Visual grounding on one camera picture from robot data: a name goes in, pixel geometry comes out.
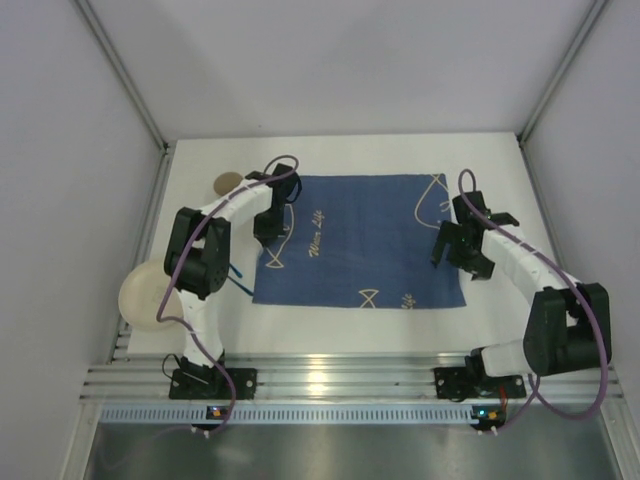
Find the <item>blue fish placemat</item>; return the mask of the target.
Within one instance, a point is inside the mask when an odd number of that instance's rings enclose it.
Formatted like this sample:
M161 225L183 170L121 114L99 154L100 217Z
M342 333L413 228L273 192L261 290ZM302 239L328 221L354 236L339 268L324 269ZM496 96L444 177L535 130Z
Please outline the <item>blue fish placemat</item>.
M262 305L450 309L465 306L459 272L433 265L450 220L445 174L304 176L284 234L256 265Z

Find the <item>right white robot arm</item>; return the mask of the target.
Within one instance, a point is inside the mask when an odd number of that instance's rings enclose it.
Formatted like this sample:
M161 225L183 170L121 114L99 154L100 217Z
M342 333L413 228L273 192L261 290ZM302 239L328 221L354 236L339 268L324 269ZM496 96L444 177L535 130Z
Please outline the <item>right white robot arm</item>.
M521 338L479 347L465 358L472 378L539 377L608 365L610 299L599 283L583 283L523 242L518 221L493 213L481 191L452 200L456 219L442 223L431 262L446 260L475 280L500 270L530 307Z

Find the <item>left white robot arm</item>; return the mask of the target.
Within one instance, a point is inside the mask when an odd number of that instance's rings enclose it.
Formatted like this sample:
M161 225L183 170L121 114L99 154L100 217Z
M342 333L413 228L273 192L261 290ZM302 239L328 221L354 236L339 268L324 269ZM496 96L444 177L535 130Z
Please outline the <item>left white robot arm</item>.
M301 192L297 166L284 163L294 159L278 157L213 203L176 213L163 264L170 282L156 320L185 328L183 357L190 364L220 366L219 291L231 269L233 232L251 223L263 247L284 236L285 206Z

